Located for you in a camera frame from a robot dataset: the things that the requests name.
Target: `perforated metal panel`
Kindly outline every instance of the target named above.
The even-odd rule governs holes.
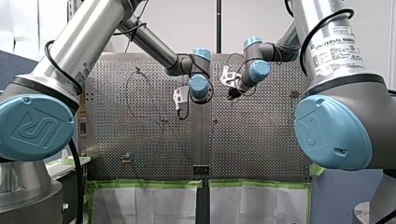
[[[226,57],[212,63],[213,74],[222,72]],[[241,63],[231,63],[236,71]],[[294,111],[305,77],[297,63],[271,64],[271,75],[254,95],[234,101],[225,99],[228,88],[216,78],[210,151],[212,178],[264,178],[304,180],[309,160],[294,137]]]
[[[141,54],[102,56],[86,95],[90,178],[191,178],[191,120],[178,120],[172,100],[182,81]]]
[[[293,130],[300,98],[290,97],[292,91],[304,91],[299,65],[272,64],[271,76],[254,95],[230,102],[228,88],[219,82],[226,61],[226,55],[213,56],[210,177],[304,181],[309,160]],[[239,64],[232,63],[231,70]],[[146,76],[131,76],[136,67]],[[143,54],[102,56],[87,81],[90,178],[193,178],[192,155],[204,158],[208,150],[192,153],[196,139],[191,133],[198,127],[192,127],[191,118],[201,111],[192,109],[184,121],[177,118],[172,95],[182,82]],[[121,163],[128,152],[132,162]]]

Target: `light blue joint cap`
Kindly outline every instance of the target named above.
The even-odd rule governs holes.
[[[39,161],[66,147],[76,123],[63,102],[32,94],[0,104],[0,127],[0,157],[11,161]]]
[[[262,39],[260,37],[257,36],[249,37],[247,40],[245,40],[244,49],[247,49],[250,45],[258,42],[262,43]]]
[[[251,80],[253,80],[256,83],[259,83],[265,80],[265,78],[268,77],[270,72],[271,72],[271,66],[269,63],[267,63],[264,60],[257,60],[250,66],[248,75],[250,76]]]
[[[208,61],[212,59],[210,49],[198,48],[194,50],[193,54],[200,56],[201,58],[207,59]]]
[[[302,100],[294,129],[304,153],[320,166],[357,171],[373,157],[370,136],[359,118],[345,105],[323,95]]]
[[[209,81],[202,75],[195,75],[189,82],[190,95],[197,100],[204,100],[209,92]]]

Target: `green tape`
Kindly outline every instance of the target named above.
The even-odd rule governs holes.
[[[317,164],[312,164],[309,166],[309,174],[310,175],[323,175],[324,173],[324,168],[317,165]]]
[[[216,189],[238,188],[238,187],[259,187],[273,189],[306,189],[305,183],[278,182],[265,180],[209,180],[209,187]]]
[[[93,194],[95,193],[96,188],[95,185],[88,185],[88,216],[89,216],[89,224],[92,224],[93,221]]]
[[[79,160],[81,162],[88,160],[89,157],[80,157]],[[73,159],[65,159],[63,162],[61,161],[50,161],[46,163],[47,165],[54,165],[54,164],[59,164],[59,165],[74,165],[74,160]]]
[[[199,189],[202,181],[147,181],[147,180],[114,180],[114,181],[90,181],[96,189]]]
[[[97,189],[200,189],[202,181],[152,181],[119,179],[112,181],[89,181],[88,182],[88,213],[89,224],[93,219],[93,196]]]
[[[312,184],[311,183],[306,183],[308,190],[308,198],[307,198],[307,204],[306,204],[306,224],[311,224],[311,210],[312,210]]]

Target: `black cord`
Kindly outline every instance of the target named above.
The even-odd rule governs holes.
[[[183,118],[180,116],[180,109],[177,111],[177,116],[179,120],[185,120],[189,117],[190,114],[190,91],[187,92],[187,112],[186,112],[186,116],[184,116]]]
[[[239,56],[239,57],[245,59],[245,57],[244,57],[243,55],[239,54],[239,53],[232,53],[232,54],[230,54],[230,56],[228,56],[227,62],[226,62],[225,64],[228,65],[228,64],[230,63],[230,60],[231,60],[231,58],[232,58],[233,56]]]
[[[130,45],[131,45],[131,41],[128,41],[128,44],[126,45],[126,49],[125,49],[124,53],[128,52]]]
[[[273,49],[274,49],[274,54],[273,54],[273,57],[272,57],[272,60],[271,60],[271,61],[273,61],[274,58],[275,58],[275,56],[276,56],[276,54],[278,54],[278,55],[279,55],[279,58],[280,58],[280,62],[276,62],[276,64],[277,64],[277,65],[282,65],[282,63],[283,63],[283,56],[282,56],[282,52],[280,52],[280,49],[279,49],[274,43],[271,43],[271,42],[265,42],[264,44],[269,44],[269,45],[271,45],[271,46],[273,47]]]
[[[82,173],[81,163],[79,162],[78,151],[73,139],[69,141],[70,151],[73,155],[73,160],[76,165],[76,174],[77,174],[77,196],[78,196],[78,204],[77,204],[77,218],[76,224],[82,224],[83,222],[83,212],[84,212],[84,177]]]
[[[52,66],[54,66],[56,68],[56,70],[58,70],[60,73],[62,73],[62,75],[64,75],[67,79],[69,79],[71,82],[73,82],[73,84],[75,84],[75,86],[78,89],[77,95],[81,95],[82,94],[82,87],[81,85],[79,85],[79,83],[73,79],[69,74],[67,74],[56,62],[55,60],[53,60],[53,58],[50,56],[50,46],[54,43],[54,40],[51,40],[49,42],[47,42],[46,46],[44,47],[44,52],[46,53],[47,58],[49,59],[49,62],[52,64]]]
[[[292,11],[291,8],[290,8],[289,0],[285,0],[285,6],[286,6],[286,10],[289,12],[289,15],[291,15],[292,17],[294,17],[293,11]]]
[[[190,60],[191,60],[191,66],[190,66],[189,77],[190,77],[191,72],[192,72],[192,66],[195,65],[196,67],[198,67],[198,68],[201,70],[202,73],[204,73],[205,75],[207,75],[207,76],[210,78],[210,75],[209,75],[200,65],[198,65],[198,64],[196,63],[196,61],[195,61],[194,57],[192,56],[192,54],[183,54],[183,53],[180,53],[180,54],[178,54],[177,56],[180,56],[180,55],[187,56],[187,57],[189,57]],[[183,65],[182,65],[184,59],[185,59],[185,57],[182,58],[182,59],[180,60],[180,63],[181,63],[181,66],[180,66],[180,67],[181,67],[181,69],[182,69],[182,72],[183,72],[183,73],[186,73],[185,71],[183,71]],[[196,101],[194,101],[194,100],[191,99],[194,103],[196,103],[196,104],[198,104],[198,105],[204,105],[204,104],[209,103],[209,102],[212,100],[213,95],[215,94],[215,89],[214,89],[214,87],[213,87],[212,82],[211,82],[210,80],[208,80],[208,81],[209,81],[209,84],[210,84],[210,86],[211,86],[211,88],[212,88],[212,94],[210,95],[210,98],[207,99],[207,100],[204,101],[204,102],[196,102]],[[187,118],[189,117],[189,114],[190,114],[190,91],[187,92],[187,97],[188,97],[188,98],[187,98],[187,112],[186,112],[186,116],[182,118],[182,117],[180,116],[180,110],[181,110],[181,109],[179,109],[179,110],[177,111],[177,116],[178,116],[178,119],[179,119],[179,120],[184,120],[184,119],[187,119]]]
[[[379,221],[377,221],[375,224],[385,224],[389,221],[391,221],[392,219],[396,218],[396,210],[389,213],[387,216],[381,218]]]
[[[251,59],[245,60],[245,61],[242,62],[241,65],[239,66],[238,70],[236,71],[236,74],[239,74],[239,73],[241,72],[241,69],[242,69],[242,67],[243,67],[245,64],[247,64],[247,63],[250,62],[250,61],[254,61],[254,60],[262,60],[262,59],[261,59],[261,58],[251,58]],[[241,92],[241,91],[238,89],[237,85],[236,85],[236,80],[237,80],[237,79],[239,79],[239,78],[236,78],[236,79],[234,79],[233,81],[234,81],[234,85],[235,85],[236,90],[239,91],[239,93],[241,93],[241,95],[246,96],[246,97],[249,97],[249,96],[252,96],[252,95],[254,95],[254,94],[256,93],[257,85],[254,86],[253,93],[251,93],[251,94],[249,94],[249,95],[247,95],[247,94]]]
[[[126,84],[125,84],[125,100],[126,100],[126,105],[127,105],[127,107],[128,107],[129,112],[131,113],[132,117],[134,117],[135,119],[146,119],[146,118],[148,118],[148,117],[146,117],[146,116],[137,116],[137,115],[135,115],[135,114],[134,114],[134,111],[132,110],[132,108],[131,108],[131,106],[130,106],[130,104],[129,104],[129,94],[128,94],[128,91],[129,91],[129,83],[131,82],[131,79],[132,79],[132,77],[133,77],[134,75],[136,75],[136,74],[141,75],[141,76],[146,80],[146,82],[148,83],[148,85],[152,88],[151,83],[150,83],[149,80],[147,79],[147,75],[145,75],[144,73],[140,72],[140,68],[136,67],[135,69],[136,69],[136,71],[132,72],[132,74],[129,75],[129,77],[128,77],[127,81],[126,81]],[[155,105],[155,103],[154,103],[153,101],[152,101],[152,104],[154,105],[155,110],[158,112],[158,115],[159,115],[159,117],[160,117],[160,119],[159,119],[158,121],[157,121],[157,120],[154,120],[154,122],[155,122],[157,125],[159,125],[159,126],[161,127],[161,126],[162,126],[162,122],[163,122],[162,114],[161,114],[160,110],[158,109],[158,107]]]
[[[146,27],[146,25],[147,25],[147,23],[146,23],[146,22],[143,22],[143,23],[141,23],[141,24],[135,26],[135,27],[132,28],[132,29],[129,29],[129,30],[123,31],[123,32],[119,32],[119,33],[114,33],[113,35],[126,35],[126,34],[129,34],[129,33],[133,32],[133,31],[136,31],[137,29],[139,29],[139,28],[142,27],[142,26],[145,26],[145,27]]]
[[[339,11],[336,11],[333,14],[323,18],[306,36],[304,43],[301,45],[301,52],[300,52],[300,66],[301,66],[301,70],[303,70],[305,75],[306,75],[306,68],[305,68],[305,64],[304,64],[304,56],[305,56],[306,49],[308,48],[309,42],[311,42],[311,40],[312,40],[312,37],[314,37],[314,35],[322,28],[322,26],[326,22],[328,22],[332,18],[334,18],[338,15],[344,14],[344,13],[349,13],[349,16],[348,16],[349,19],[351,19],[355,15],[355,11],[350,8],[344,8]]]
[[[143,13],[144,13],[145,10],[146,10],[146,6],[148,5],[148,3],[149,3],[149,0],[146,1],[145,5],[143,6],[142,11],[140,12],[140,15],[137,17],[137,20],[136,20],[136,23],[135,23],[135,25],[134,25],[134,28],[132,28],[132,29],[129,30],[129,31],[126,31],[126,32],[127,32],[126,34],[131,33],[131,32],[132,32],[132,34],[131,34],[131,37],[128,39],[128,45],[127,45],[127,47],[126,47],[126,49],[125,49],[125,53],[128,51],[128,48],[129,48],[129,45],[131,44],[131,42],[134,41],[134,37],[136,36],[137,29],[140,28],[140,27],[142,27],[142,26],[146,26],[146,23],[145,23],[145,22],[142,23],[142,24],[140,24],[140,25],[139,25],[139,22],[140,22],[140,19],[141,19],[142,16],[143,16]]]

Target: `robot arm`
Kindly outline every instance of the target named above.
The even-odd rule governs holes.
[[[132,16],[119,26],[119,30],[127,32],[142,25],[137,17]],[[169,76],[189,75],[190,98],[198,104],[204,104],[210,99],[210,61],[209,49],[195,49],[192,55],[175,54],[147,26],[142,26],[136,33],[126,34],[138,47],[160,63]]]
[[[394,169],[396,102],[365,69],[349,11],[340,0],[291,2],[299,39],[314,34],[302,58],[309,87],[295,112],[304,153],[326,168]]]
[[[230,86],[228,99],[238,98],[264,81],[271,71],[267,62],[292,62],[297,58],[299,49],[294,23],[277,43],[262,43],[262,39],[255,36],[248,38],[244,43],[245,73],[225,76],[222,80],[223,84]]]
[[[135,18],[129,19],[141,1],[85,1],[52,46],[47,45],[47,57],[31,74],[12,80],[0,96],[0,158],[40,161],[64,149],[75,130],[78,96],[87,76],[115,30],[132,28]],[[205,102],[209,50],[181,57],[147,27],[137,30],[134,41],[169,75],[190,75],[191,98]]]

